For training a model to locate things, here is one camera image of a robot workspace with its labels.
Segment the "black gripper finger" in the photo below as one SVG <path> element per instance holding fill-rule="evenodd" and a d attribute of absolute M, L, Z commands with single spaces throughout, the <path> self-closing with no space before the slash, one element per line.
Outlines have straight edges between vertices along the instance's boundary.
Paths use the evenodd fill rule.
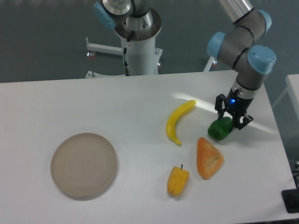
<path fill-rule="evenodd" d="M 246 125 L 248 125 L 250 122 L 253 121 L 253 117 L 251 117 L 250 115 L 247 115 L 246 113 L 243 114 L 242 116 L 234 113 L 232 115 L 232 121 L 233 121 L 233 127 L 235 129 L 241 130 Z"/>
<path fill-rule="evenodd" d="M 228 105 L 226 102 L 220 102 L 217 103 L 217 114 L 218 114 L 218 119 L 221 119 L 224 117 L 225 112 L 228 111 Z"/>

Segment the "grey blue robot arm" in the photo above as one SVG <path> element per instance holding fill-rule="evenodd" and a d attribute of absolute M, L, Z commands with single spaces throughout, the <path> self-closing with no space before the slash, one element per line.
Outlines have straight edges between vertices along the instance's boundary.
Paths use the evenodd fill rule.
<path fill-rule="evenodd" d="M 219 117 L 232 116 L 233 127 L 242 129 L 252 121 L 247 108 L 271 72 L 276 61 L 268 47 L 257 45 L 271 27 L 271 17 L 256 10 L 248 0 L 222 0 L 224 11 L 234 24 L 228 34 L 215 33 L 207 44 L 207 53 L 237 72 L 228 95 L 219 95 L 215 109 Z M 155 39 L 162 21 L 146 0 L 99 0 L 93 10 L 98 20 L 113 29 L 121 40 L 120 54 L 126 76 L 156 75 L 159 49 Z"/>

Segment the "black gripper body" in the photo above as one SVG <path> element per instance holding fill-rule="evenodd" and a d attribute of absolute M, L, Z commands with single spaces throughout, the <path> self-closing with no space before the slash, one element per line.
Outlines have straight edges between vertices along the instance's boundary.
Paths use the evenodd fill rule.
<path fill-rule="evenodd" d="M 239 115 L 247 114 L 247 109 L 254 98 L 254 91 L 247 90 L 242 87 L 232 87 L 229 94 L 225 96 L 220 94 L 216 97 L 215 110 L 217 111 L 217 103 L 226 102 L 228 111 L 231 116 L 236 113 Z"/>

